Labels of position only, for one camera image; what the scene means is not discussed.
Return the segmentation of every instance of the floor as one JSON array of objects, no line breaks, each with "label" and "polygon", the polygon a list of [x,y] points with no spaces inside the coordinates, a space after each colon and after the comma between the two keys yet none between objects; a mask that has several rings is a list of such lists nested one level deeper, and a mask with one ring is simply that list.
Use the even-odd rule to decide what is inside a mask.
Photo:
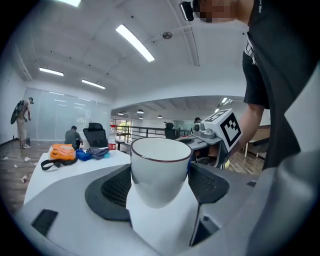
[{"label": "floor", "polygon": [[[31,142],[30,149],[20,149],[19,142],[13,141],[0,147],[0,195],[8,211],[14,214],[24,203],[29,180],[41,155],[47,153],[53,141]],[[121,145],[121,151],[129,147]],[[264,161],[253,154],[239,151],[230,157],[228,170],[239,173],[260,174]],[[28,175],[25,182],[22,178]]]}]

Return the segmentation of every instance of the black metal railing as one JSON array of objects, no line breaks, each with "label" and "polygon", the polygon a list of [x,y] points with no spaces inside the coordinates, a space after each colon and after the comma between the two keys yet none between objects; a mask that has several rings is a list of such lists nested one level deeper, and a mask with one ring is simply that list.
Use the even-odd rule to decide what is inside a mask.
[{"label": "black metal railing", "polygon": [[[131,143],[137,139],[146,137],[166,137],[164,128],[116,125],[115,129],[117,138],[120,140],[124,140],[126,143]],[[177,138],[187,136],[192,133],[191,130],[174,129],[174,131]]]}]

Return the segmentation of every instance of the white mug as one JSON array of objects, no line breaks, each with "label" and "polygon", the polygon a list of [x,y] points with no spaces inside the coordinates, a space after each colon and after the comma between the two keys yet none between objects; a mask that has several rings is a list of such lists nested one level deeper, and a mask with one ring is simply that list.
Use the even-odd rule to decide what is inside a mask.
[{"label": "white mug", "polygon": [[191,148],[176,140],[146,137],[131,144],[131,173],[144,203],[152,208],[168,205],[184,184]]}]

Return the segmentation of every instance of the person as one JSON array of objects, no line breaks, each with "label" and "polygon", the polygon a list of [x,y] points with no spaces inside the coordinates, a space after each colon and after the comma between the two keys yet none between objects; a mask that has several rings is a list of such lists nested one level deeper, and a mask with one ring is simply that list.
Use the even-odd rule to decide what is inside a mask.
[{"label": "person", "polygon": [[194,119],[194,122],[195,122],[195,123],[201,123],[200,117],[196,117],[196,118]]},{"label": "person", "polygon": [[84,141],[77,132],[77,127],[73,125],[71,129],[65,133],[64,144],[72,144],[72,147],[75,150],[78,150],[80,148],[80,143],[83,145]]},{"label": "person", "polygon": [[[298,97],[319,61],[312,33],[316,13],[309,4],[276,0],[193,0],[193,11],[207,23],[233,20],[248,25],[242,55],[247,109],[239,120],[243,132],[230,155],[257,132],[264,109],[270,109],[270,139],[263,169],[276,167],[300,151],[284,114]],[[208,156],[218,149],[210,146]]]},{"label": "person", "polygon": [[16,116],[16,125],[18,130],[18,139],[20,143],[21,149],[29,149],[30,146],[27,145],[27,130],[25,128],[25,115],[26,112],[28,113],[28,119],[31,121],[31,115],[30,115],[30,105],[34,103],[34,99],[30,97],[27,100],[23,101],[22,110],[18,113]]}]

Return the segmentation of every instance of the white ceiling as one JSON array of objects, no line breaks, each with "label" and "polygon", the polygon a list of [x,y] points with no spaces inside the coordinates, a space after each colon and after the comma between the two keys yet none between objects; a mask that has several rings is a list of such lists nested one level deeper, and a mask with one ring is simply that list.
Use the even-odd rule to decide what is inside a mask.
[{"label": "white ceiling", "polygon": [[[148,102],[142,102],[131,106],[126,106],[114,109],[111,112],[112,116],[118,118],[136,119],[143,117],[144,119],[156,119],[161,115],[164,119],[173,120],[193,120],[195,117],[206,117],[212,114],[219,103],[223,100],[223,96],[191,96],[159,99]],[[230,97],[232,102],[222,107],[224,108],[243,108],[242,97]],[[144,114],[137,113],[137,110],[142,109]],[[118,115],[119,112],[124,112],[123,116]]]},{"label": "white ceiling", "polygon": [[[179,2],[82,0],[74,7],[41,1],[14,38],[19,74],[29,81],[50,76],[50,80],[79,89],[89,86],[81,83],[85,79],[105,86],[101,94],[121,97],[122,92],[158,86],[150,82],[153,77],[165,78],[177,68],[199,71],[215,63],[241,69],[247,26],[240,22],[206,24],[199,19],[187,22]],[[144,43],[154,61],[147,62],[116,32],[120,24]],[[169,40],[162,38],[166,31],[173,33]],[[64,77],[41,73],[39,67],[63,72]]]}]

